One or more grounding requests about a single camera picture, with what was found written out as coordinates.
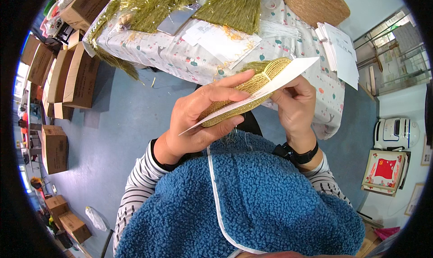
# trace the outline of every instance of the left hand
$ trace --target left hand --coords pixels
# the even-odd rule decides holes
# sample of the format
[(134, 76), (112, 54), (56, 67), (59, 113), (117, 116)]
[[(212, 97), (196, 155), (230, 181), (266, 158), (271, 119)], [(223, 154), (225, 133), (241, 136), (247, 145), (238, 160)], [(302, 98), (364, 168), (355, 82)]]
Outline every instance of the left hand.
[(161, 164), (175, 164), (184, 154), (205, 149), (214, 141), (230, 133), (236, 125), (242, 123), (244, 118), (236, 115), (208, 128), (197, 126), (179, 136), (180, 133), (198, 122), (198, 116), (212, 102), (241, 101), (249, 97), (249, 93), (238, 91), (233, 87), (247, 81), (253, 75), (254, 70), (250, 69), (202, 86), (194, 93), (178, 99), (171, 112), (170, 129), (156, 140), (155, 158)]

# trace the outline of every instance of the white appliance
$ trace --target white appliance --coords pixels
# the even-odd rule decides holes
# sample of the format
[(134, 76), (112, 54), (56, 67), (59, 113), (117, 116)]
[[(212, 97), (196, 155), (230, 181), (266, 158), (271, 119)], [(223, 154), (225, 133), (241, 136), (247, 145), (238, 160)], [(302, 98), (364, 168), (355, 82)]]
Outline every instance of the white appliance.
[(414, 147), (419, 140), (419, 126), (409, 118), (379, 119), (374, 131), (376, 149), (399, 151)]

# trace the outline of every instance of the round woven basket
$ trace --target round woven basket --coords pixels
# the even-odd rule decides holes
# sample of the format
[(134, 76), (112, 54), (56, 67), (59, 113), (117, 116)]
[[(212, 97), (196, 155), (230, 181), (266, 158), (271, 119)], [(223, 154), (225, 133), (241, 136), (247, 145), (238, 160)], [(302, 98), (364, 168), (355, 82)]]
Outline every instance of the round woven basket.
[(284, 0), (285, 4), (307, 24), (317, 28), (317, 23), (327, 22), (333, 26), (350, 16), (344, 0)]

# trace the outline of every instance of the striped sleeve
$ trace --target striped sleeve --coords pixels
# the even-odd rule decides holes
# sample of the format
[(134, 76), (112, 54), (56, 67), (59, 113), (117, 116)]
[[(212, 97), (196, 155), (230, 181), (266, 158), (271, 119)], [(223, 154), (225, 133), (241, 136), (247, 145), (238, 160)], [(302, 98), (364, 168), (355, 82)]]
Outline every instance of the striped sleeve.
[(328, 159), (326, 154), (323, 152), (322, 162), (311, 171), (306, 171), (302, 173), (310, 180), (313, 188), (319, 192), (323, 192), (330, 195), (335, 195), (338, 198), (346, 201), (350, 206), (349, 199), (341, 192), (332, 172), (329, 170)]
[(117, 211), (116, 226), (114, 227), (113, 251), (116, 252), (122, 232), (134, 212), (154, 194), (155, 185), (168, 171), (159, 167), (152, 158), (150, 142), (146, 152), (136, 159), (135, 166), (128, 176), (127, 186)]

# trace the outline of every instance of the floor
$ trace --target floor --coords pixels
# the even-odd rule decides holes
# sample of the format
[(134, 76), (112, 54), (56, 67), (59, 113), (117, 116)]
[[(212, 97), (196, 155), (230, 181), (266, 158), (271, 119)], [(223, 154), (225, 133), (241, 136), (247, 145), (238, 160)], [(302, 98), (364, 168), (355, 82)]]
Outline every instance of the floor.
[[(146, 86), (102, 62), (92, 109), (75, 109), (71, 121), (55, 121), (68, 135), (68, 171), (48, 178), (90, 229), (93, 236), (84, 245), (94, 257), (100, 256), (108, 232), (94, 228), (85, 215), (85, 207), (93, 207), (108, 228), (114, 228), (135, 159), (143, 155), (149, 140), (168, 129), (176, 99), (191, 93), (196, 86), (165, 72), (140, 70), (139, 74)], [(154, 77), (156, 81), (151, 88)], [(284, 130), (276, 111), (260, 106), (253, 113), (265, 138), (284, 142)], [(376, 103), (363, 90), (347, 87), (339, 131), (331, 139), (319, 141), (340, 188), (354, 208), (366, 195), (360, 190), (360, 182), (373, 146), (375, 118)], [(110, 243), (106, 257), (112, 255)]]

